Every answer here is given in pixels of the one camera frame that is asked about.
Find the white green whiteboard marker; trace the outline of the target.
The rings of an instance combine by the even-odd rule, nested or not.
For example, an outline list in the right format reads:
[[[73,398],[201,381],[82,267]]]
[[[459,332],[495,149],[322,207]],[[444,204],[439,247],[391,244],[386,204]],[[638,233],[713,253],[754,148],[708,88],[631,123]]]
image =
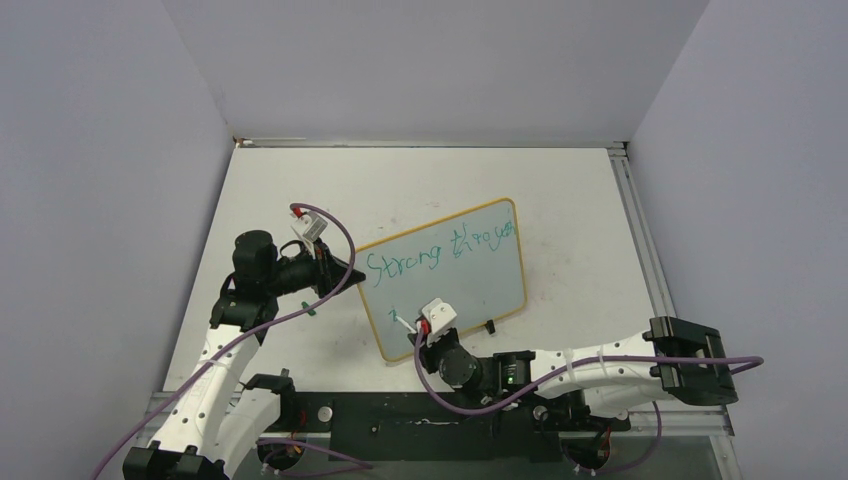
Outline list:
[[[408,323],[402,317],[395,316],[393,318],[393,320],[394,320],[395,323],[398,323],[399,325],[403,326],[409,333],[412,333],[412,334],[418,333],[418,329],[415,326],[413,326],[412,324]]]

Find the green marker cap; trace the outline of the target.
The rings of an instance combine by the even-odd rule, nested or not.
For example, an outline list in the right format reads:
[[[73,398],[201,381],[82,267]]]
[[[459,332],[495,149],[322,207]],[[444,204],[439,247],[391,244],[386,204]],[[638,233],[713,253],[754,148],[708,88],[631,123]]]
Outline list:
[[[301,307],[306,310],[306,313],[310,316],[316,316],[317,313],[314,309],[309,307],[310,305],[307,302],[301,302]]]

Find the yellow framed whiteboard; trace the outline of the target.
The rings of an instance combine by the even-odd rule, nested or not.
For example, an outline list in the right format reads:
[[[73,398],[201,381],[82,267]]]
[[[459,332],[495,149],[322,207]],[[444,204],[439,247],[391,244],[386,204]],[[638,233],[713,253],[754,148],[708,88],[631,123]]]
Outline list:
[[[516,205],[500,198],[358,249],[358,289],[381,357],[412,353],[408,323],[441,298],[458,313],[464,334],[508,317],[527,304],[528,292]]]

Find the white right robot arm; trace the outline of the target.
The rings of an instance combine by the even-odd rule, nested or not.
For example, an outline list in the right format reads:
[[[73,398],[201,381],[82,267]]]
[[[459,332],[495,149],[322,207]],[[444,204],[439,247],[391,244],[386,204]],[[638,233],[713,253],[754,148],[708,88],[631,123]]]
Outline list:
[[[429,325],[420,320],[407,337],[414,348],[421,382],[437,373],[463,395],[461,407],[425,389],[445,409],[483,416],[570,395],[569,421],[590,428],[602,418],[674,398],[691,406],[737,402],[733,362],[718,330],[671,316],[650,319],[646,331],[607,344],[578,349],[524,350],[476,357],[449,328],[429,341]]]

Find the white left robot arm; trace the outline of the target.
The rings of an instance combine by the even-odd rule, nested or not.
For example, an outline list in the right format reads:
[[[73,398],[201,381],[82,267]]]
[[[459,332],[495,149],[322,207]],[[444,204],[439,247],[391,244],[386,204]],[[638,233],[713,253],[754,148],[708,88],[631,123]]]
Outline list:
[[[282,431],[295,423],[298,403],[287,374],[254,375],[245,398],[232,405],[240,378],[279,318],[280,297],[310,289],[325,302],[366,276],[317,234],[292,243],[297,254],[283,256],[266,231],[236,238],[233,271],[219,291],[194,372],[159,406],[168,417],[148,443],[127,453],[124,478],[230,479],[268,427]]]

